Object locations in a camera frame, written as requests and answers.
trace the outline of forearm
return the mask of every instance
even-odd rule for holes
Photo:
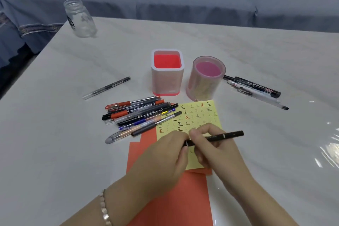
[[[150,201],[128,175],[113,183],[105,191],[109,219],[114,226],[127,225]],[[74,214],[60,226],[105,226],[99,197]]]
[[[235,198],[253,226],[298,226],[254,179],[236,190]]]

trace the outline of round pen holder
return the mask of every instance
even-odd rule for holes
[[[203,56],[193,61],[192,72],[186,87],[186,94],[193,101],[206,101],[213,98],[226,67],[217,58]]]
[[[175,96],[180,93],[184,59],[176,49],[152,51],[152,91],[155,95]]]

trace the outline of white marble table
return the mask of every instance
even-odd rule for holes
[[[227,75],[282,92],[284,111],[234,91],[214,101],[257,181],[306,226],[339,224],[339,34],[95,18],[96,38],[65,24],[0,100],[1,225],[57,226],[125,174],[130,141],[100,120],[104,106],[151,94],[150,52],[182,51],[186,69],[211,55]],[[83,101],[87,92],[132,80]],[[215,225],[249,225],[216,176],[208,177]]]

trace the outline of person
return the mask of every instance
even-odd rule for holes
[[[189,135],[172,131],[152,144],[130,171],[104,192],[108,220],[113,226],[127,225],[152,199],[172,189],[188,163],[191,138],[198,161],[212,168],[225,188],[243,208],[252,226],[297,226],[292,217],[255,181],[233,139],[210,143],[202,135],[225,133],[213,124],[191,129]],[[100,196],[60,226],[106,225]]]

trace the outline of red paper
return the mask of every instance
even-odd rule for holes
[[[155,128],[141,135],[140,142],[129,143],[127,171],[147,147],[156,142]],[[174,189],[150,202],[129,226],[213,226],[205,168],[183,173]]]

